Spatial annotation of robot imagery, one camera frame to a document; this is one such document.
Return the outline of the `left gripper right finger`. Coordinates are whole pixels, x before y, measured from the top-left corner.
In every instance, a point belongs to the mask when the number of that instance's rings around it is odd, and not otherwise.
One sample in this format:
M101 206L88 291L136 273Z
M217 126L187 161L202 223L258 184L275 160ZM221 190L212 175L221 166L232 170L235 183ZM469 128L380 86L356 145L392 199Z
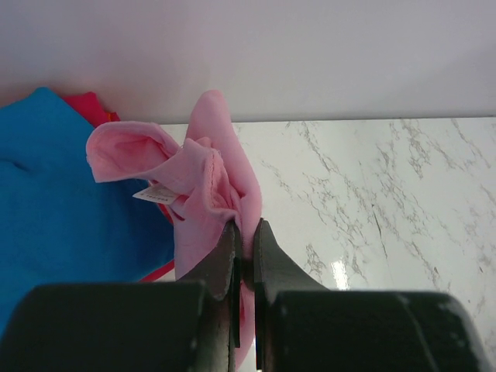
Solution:
M324 332L330 291L305 273L260 220L253 244L257 367L327 371Z

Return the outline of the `pink t shirt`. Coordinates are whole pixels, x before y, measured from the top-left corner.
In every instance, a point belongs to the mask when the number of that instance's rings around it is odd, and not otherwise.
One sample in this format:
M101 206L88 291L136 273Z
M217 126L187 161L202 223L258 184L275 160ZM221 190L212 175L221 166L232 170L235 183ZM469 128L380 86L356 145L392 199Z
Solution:
M242 259L252 263L261 191L220 91L198 99L182 144L155 123L108 122L89 136L86 154L98 183L139 179L173 195L165 209L173 222L180 288L196 284L188 275L231 222L239 231Z

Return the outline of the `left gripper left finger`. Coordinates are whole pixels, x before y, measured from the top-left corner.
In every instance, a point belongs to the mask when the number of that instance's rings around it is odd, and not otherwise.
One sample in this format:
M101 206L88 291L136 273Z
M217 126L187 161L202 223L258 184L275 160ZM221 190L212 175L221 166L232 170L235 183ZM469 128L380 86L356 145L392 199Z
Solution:
M213 250L180 282L199 290L188 341L187 371L234 371L240 347L241 250L239 229L226 223Z

